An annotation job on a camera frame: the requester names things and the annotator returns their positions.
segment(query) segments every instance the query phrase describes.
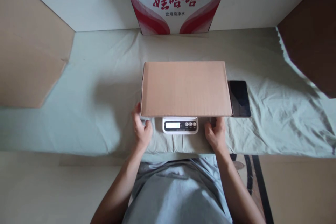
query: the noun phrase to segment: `gray shirt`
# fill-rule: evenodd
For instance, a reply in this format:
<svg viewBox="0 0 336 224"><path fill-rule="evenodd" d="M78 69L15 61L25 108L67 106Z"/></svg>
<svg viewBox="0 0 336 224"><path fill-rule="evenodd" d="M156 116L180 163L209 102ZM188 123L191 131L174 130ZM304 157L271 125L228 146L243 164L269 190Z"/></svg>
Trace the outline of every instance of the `gray shirt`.
<svg viewBox="0 0 336 224"><path fill-rule="evenodd" d="M215 157L141 163L123 223L232 223Z"/></svg>

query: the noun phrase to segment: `cardboard panel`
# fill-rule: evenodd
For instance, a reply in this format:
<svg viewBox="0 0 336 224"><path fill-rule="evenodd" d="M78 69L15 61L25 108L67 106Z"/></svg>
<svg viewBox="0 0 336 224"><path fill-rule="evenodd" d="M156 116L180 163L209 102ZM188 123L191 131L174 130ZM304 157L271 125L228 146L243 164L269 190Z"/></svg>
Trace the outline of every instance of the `cardboard panel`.
<svg viewBox="0 0 336 224"><path fill-rule="evenodd" d="M146 62L141 115L231 116L224 61Z"/></svg>
<svg viewBox="0 0 336 224"><path fill-rule="evenodd" d="M336 0L303 0L278 29L293 63L336 98Z"/></svg>
<svg viewBox="0 0 336 224"><path fill-rule="evenodd" d="M75 32L40 0L0 0L0 106L40 107Z"/></svg>

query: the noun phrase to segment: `white scale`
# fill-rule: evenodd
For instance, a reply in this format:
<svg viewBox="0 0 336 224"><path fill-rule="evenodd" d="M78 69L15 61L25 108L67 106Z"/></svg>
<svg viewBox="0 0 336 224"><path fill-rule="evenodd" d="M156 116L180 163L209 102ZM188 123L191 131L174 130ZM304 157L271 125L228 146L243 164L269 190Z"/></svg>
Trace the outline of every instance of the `white scale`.
<svg viewBox="0 0 336 224"><path fill-rule="evenodd" d="M162 130L171 135L192 135L198 132L197 117L163 117Z"/></svg>

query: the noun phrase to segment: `smartphone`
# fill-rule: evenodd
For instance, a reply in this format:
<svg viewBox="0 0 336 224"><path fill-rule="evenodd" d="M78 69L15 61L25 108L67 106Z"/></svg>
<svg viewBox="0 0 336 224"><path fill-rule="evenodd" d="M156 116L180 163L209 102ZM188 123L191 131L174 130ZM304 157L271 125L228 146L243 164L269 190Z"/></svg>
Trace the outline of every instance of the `smartphone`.
<svg viewBox="0 0 336 224"><path fill-rule="evenodd" d="M232 114L234 117L251 117L249 95L244 80L230 80L229 92L231 99Z"/></svg>

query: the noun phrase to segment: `chinese characters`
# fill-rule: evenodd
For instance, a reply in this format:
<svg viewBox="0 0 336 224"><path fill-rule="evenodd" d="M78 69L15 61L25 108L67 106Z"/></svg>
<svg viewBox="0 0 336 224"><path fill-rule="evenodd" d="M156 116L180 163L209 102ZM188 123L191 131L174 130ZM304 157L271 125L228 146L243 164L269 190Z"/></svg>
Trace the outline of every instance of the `chinese characters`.
<svg viewBox="0 0 336 224"><path fill-rule="evenodd" d="M184 16L184 12L166 12L166 16Z"/></svg>
<svg viewBox="0 0 336 224"><path fill-rule="evenodd" d="M181 7L181 1L184 0L169 0L169 4L173 4L174 3L174 8L180 8ZM194 7L196 4L197 0L185 0L186 3L189 3L190 7ZM160 7L161 4L161 9L162 10L168 10L169 9L169 5L167 5L167 0L154 0L153 6L154 7ZM180 15L184 15L184 12L166 12L166 16L180 16Z"/></svg>

